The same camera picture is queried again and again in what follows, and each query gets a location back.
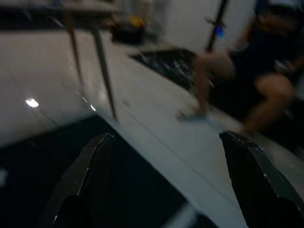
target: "person's leg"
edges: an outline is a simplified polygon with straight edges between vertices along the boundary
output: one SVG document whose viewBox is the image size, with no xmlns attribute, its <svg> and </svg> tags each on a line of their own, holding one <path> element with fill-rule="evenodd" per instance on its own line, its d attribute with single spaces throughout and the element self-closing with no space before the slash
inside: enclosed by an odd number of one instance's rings
<svg viewBox="0 0 304 228">
<path fill-rule="evenodd" d="M 226 54 L 212 53 L 197 57 L 194 63 L 194 80 L 199 100 L 199 106 L 195 110 L 197 115 L 204 115 L 206 111 L 210 72 L 219 77 L 233 78 L 235 67 Z"/>
<path fill-rule="evenodd" d="M 242 135 L 263 130 L 276 120 L 295 97 L 295 88 L 284 75 L 273 73 L 260 77 L 255 81 L 255 87 L 266 99 L 250 112 Z"/>
</svg>

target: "table leg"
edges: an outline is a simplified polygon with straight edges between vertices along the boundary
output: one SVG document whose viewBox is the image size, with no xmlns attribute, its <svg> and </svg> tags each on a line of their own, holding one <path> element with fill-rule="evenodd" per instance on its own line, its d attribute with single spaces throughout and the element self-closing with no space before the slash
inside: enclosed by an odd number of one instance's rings
<svg viewBox="0 0 304 228">
<path fill-rule="evenodd" d="M 75 23 L 72 15 L 64 15 L 66 30 L 70 36 L 70 41 L 72 43 L 72 49 L 73 54 L 76 62 L 77 72 L 78 72 L 78 78 L 81 85 L 83 85 L 84 81 L 81 74 L 80 69 L 80 60 L 79 60 L 79 54 L 77 49 L 77 43 L 76 43 L 76 37 L 75 37 Z"/>
<path fill-rule="evenodd" d="M 97 54 L 98 54 L 98 58 L 99 58 L 99 64 L 100 64 L 100 68 L 101 68 L 102 75 L 104 78 L 104 84 L 105 84 L 105 87 L 108 92 L 108 97 L 109 97 L 113 117 L 115 120 L 117 120 L 116 110 L 115 110 L 115 106 L 114 106 L 114 99 L 113 99 L 112 89 L 111 89 L 111 82 L 110 82 L 110 77 L 108 74 L 102 39 L 100 38 L 98 26 L 95 24 L 95 22 L 89 21 L 89 26 L 90 26 L 90 31 L 95 40 L 95 45 L 96 45 Z"/>
</svg>

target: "black pole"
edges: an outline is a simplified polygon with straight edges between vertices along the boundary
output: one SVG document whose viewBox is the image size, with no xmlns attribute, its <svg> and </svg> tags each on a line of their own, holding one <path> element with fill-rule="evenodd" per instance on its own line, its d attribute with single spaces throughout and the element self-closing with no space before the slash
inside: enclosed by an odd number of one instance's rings
<svg viewBox="0 0 304 228">
<path fill-rule="evenodd" d="M 208 45 L 206 47 L 206 52 L 212 52 L 212 50 L 213 50 L 213 46 L 214 46 L 214 43 L 215 43 L 216 38 L 217 38 L 217 27 L 219 25 L 223 25 L 222 19 L 223 19 L 223 16 L 224 16 L 225 12 L 226 12 L 228 3 L 229 3 L 229 0 L 222 0 L 222 2 L 221 2 L 217 18 L 216 18 L 215 22 L 213 23 L 214 28 L 213 28 L 212 34 L 210 36 Z"/>
</svg>

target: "table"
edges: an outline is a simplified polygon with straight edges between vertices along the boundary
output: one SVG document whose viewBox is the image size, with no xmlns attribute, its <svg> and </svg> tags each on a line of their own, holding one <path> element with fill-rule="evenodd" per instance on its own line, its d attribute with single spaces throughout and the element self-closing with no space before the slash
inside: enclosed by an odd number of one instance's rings
<svg viewBox="0 0 304 228">
<path fill-rule="evenodd" d="M 109 98 L 113 118 L 117 120 L 116 109 L 114 105 L 114 97 L 111 88 L 111 80 L 109 77 L 107 63 L 105 59 L 105 52 L 103 48 L 103 42 L 99 35 L 98 22 L 96 18 L 102 19 L 112 16 L 114 13 L 120 13 L 121 11 L 113 4 L 106 2 L 66 2 L 60 6 L 46 5 L 46 4 L 24 4 L 24 3 L 1 3 L 0 7 L 7 10 L 22 10 L 30 14 L 39 14 L 45 16 L 58 16 L 64 17 L 66 30 L 69 34 L 73 54 L 76 62 L 77 73 L 79 82 L 83 85 L 83 76 L 81 73 L 81 66 L 79 60 L 79 51 L 77 48 L 75 37 L 75 17 L 80 17 L 86 22 L 88 30 L 91 32 L 95 47 L 98 54 L 101 73 L 104 79 L 107 95 Z"/>
</svg>

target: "floor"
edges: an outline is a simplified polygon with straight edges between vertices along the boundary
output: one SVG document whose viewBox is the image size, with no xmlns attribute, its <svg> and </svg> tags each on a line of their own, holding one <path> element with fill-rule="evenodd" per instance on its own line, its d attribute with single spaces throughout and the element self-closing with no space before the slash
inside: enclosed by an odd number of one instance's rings
<svg viewBox="0 0 304 228">
<path fill-rule="evenodd" d="M 119 122 L 111 118 L 93 39 L 88 33 L 77 32 L 83 86 L 78 83 L 65 32 L 0 34 L 0 146 L 52 131 L 96 112 L 218 227 L 246 227 L 219 138 L 219 132 L 238 129 L 240 123 L 216 109 L 206 121 L 178 122 L 176 112 L 195 104 L 195 99 L 127 55 L 159 47 L 113 45 L 108 33 L 102 35 Z M 39 107 L 28 107 L 26 98 L 36 99 Z M 304 162 L 262 136 L 253 141 L 304 199 Z"/>
</svg>

